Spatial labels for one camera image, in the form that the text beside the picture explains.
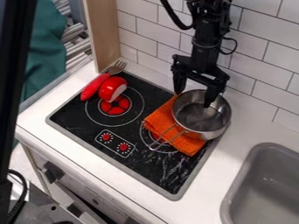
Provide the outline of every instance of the white countertop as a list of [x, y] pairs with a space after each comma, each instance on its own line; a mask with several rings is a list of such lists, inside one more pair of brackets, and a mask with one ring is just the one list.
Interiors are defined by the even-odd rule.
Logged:
[[[172, 89], [172, 78], [128, 61], [127, 71]], [[299, 133], [254, 116], [227, 96], [233, 108], [232, 125], [179, 201], [170, 201], [131, 178], [91, 151], [45, 123], [53, 110], [78, 93], [98, 74], [94, 63], [58, 85], [23, 112], [17, 120], [17, 138], [81, 174], [87, 181], [138, 213], [148, 223], [220, 224], [221, 201], [248, 152], [265, 142], [282, 144], [299, 152]], [[200, 84], [189, 82], [192, 87]]]

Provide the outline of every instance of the white tile wall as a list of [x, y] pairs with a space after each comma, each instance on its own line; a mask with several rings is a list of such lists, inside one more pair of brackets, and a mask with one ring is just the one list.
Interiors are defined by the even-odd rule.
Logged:
[[154, 3], [143, 0], [117, 0], [117, 9], [152, 22], [157, 20], [158, 6]]
[[299, 51], [284, 45], [270, 43], [265, 61], [299, 73]]
[[[185, 0], [170, 0], [184, 23]], [[194, 30], [181, 31], [160, 0], [117, 0], [122, 56], [163, 74], [171, 83], [172, 55], [189, 55]], [[299, 0], [233, 0], [227, 37], [238, 41], [218, 64], [231, 80], [224, 96], [235, 108], [299, 131]], [[233, 42], [223, 41], [224, 51]], [[188, 87], [205, 88], [188, 80]]]
[[279, 10], [281, 0], [233, 0], [233, 3], [243, 8], [275, 16]]
[[153, 24], [144, 19], [137, 19], [137, 33], [168, 46], [178, 48], [179, 45], [180, 33], [178, 31], [173, 31], [159, 24]]
[[118, 26], [131, 32], [136, 32], [136, 17], [118, 11]]
[[227, 86], [237, 89], [245, 94], [250, 95], [254, 88], [254, 79], [249, 78], [241, 73], [236, 73], [232, 70], [221, 67], [221, 69], [231, 76], [231, 79], [227, 82]]
[[[265, 39], [256, 38], [252, 35], [235, 30], [231, 30], [226, 36], [238, 41], [238, 53], [244, 53], [258, 60], [262, 59], [268, 43]], [[232, 40], [223, 40], [222, 45], [228, 49], [234, 49], [235, 46]]]
[[151, 68], [152, 70], [159, 72], [160, 74], [172, 76], [170, 71], [170, 63], [163, 60], [150, 56], [144, 52], [138, 52], [138, 63], [145, 67]]
[[287, 88], [292, 76], [292, 73], [289, 71], [239, 53], [233, 55], [230, 68], [238, 73], [248, 75], [279, 88]]
[[283, 0], [282, 7], [279, 12], [280, 18], [285, 18], [289, 21], [299, 23], [299, 1], [298, 0]]
[[253, 96], [277, 107], [299, 114], [299, 96], [257, 81]]
[[121, 54], [122, 54], [122, 57], [124, 57], [128, 60], [137, 62], [137, 50], [136, 49], [134, 49], [130, 46], [121, 44]]
[[123, 29], [120, 29], [120, 40], [121, 43], [127, 46], [132, 46], [140, 51], [156, 56], [156, 41]]
[[291, 130], [299, 132], [299, 116], [284, 109], [279, 109], [275, 117], [275, 122]]
[[299, 95], [299, 74], [294, 74], [293, 79], [289, 84], [288, 91]]
[[240, 21], [240, 30], [272, 40], [278, 44], [299, 49], [299, 24], [290, 23], [258, 12], [244, 10]]

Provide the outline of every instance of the metal fork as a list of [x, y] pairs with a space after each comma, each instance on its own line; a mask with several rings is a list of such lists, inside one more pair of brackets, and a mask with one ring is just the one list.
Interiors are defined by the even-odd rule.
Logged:
[[115, 64], [107, 68], [104, 73], [105, 74], [110, 73], [111, 75], [119, 74], [123, 71], [123, 69], [125, 69], [127, 64], [128, 64], [127, 62], [124, 62], [122, 60], [117, 60]]

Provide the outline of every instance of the green fabric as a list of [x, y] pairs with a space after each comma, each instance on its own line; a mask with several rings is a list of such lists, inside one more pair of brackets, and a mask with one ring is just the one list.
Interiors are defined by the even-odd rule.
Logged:
[[66, 18], [51, 0], [38, 0], [27, 60], [22, 101], [66, 71], [66, 49], [60, 41]]

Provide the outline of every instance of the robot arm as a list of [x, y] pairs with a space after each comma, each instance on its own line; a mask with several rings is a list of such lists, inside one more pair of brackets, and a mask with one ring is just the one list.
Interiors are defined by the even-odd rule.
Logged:
[[171, 71], [177, 94], [184, 91], [187, 79], [207, 86], [205, 107], [209, 107], [226, 88], [230, 77], [217, 67], [222, 39], [230, 31], [230, 6], [232, 0], [186, 0], [192, 23], [185, 25], [170, 7], [168, 0], [161, 0], [173, 22], [182, 30], [195, 29], [191, 57], [174, 55]]

